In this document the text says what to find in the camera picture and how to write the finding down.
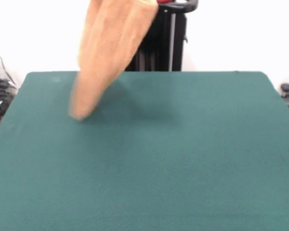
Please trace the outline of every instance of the black handle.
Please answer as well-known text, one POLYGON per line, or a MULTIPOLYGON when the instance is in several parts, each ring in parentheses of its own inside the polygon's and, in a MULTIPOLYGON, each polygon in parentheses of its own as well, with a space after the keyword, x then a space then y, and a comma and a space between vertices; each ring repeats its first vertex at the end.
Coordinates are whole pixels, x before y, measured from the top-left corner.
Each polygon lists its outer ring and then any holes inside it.
POLYGON ((189 13, 197 9, 198 0, 187 0, 185 3, 162 3, 160 9, 167 10, 169 13, 189 13))

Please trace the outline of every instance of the blurred towel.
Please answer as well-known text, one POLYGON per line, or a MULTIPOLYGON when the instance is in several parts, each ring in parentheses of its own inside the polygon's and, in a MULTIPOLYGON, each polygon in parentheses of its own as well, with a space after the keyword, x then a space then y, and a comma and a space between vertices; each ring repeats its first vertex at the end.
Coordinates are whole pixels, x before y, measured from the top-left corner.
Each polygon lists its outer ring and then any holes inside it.
POLYGON ((156 0, 91 0, 79 50, 71 115, 84 119, 131 62, 158 11, 156 0))

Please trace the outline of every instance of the orange towel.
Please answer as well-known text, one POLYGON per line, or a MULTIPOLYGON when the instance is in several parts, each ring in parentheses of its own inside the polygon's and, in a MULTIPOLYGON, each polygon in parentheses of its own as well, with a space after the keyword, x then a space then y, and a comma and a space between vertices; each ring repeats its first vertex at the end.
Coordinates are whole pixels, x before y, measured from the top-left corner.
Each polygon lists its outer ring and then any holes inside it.
POLYGON ((71 115, 87 117, 132 60, 158 10, 156 0, 91 0, 79 50, 71 115))

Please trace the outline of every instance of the black knob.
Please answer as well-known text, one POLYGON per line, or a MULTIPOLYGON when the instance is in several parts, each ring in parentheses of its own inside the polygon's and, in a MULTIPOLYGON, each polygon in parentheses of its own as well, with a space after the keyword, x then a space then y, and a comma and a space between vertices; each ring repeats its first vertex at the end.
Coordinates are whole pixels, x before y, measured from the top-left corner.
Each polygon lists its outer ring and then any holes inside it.
POLYGON ((289 93, 289 83, 284 83, 280 87, 283 90, 283 92, 289 93))

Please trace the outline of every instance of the black cable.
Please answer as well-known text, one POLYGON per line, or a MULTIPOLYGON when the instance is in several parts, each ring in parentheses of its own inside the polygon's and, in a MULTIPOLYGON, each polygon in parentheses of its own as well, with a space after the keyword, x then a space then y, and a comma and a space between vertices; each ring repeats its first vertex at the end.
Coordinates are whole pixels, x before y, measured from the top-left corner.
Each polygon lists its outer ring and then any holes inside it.
POLYGON ((11 82, 16 86, 16 83, 14 82, 14 80, 12 79, 12 77, 10 76, 10 74, 7 72, 7 70, 5 69, 5 66, 4 66, 4 62, 3 62, 3 59, 2 57, 0 56, 0 60, 1 60, 1 65, 2 65, 2 68, 4 70, 4 72, 6 73, 6 75, 8 76, 8 78, 11 80, 11 82))

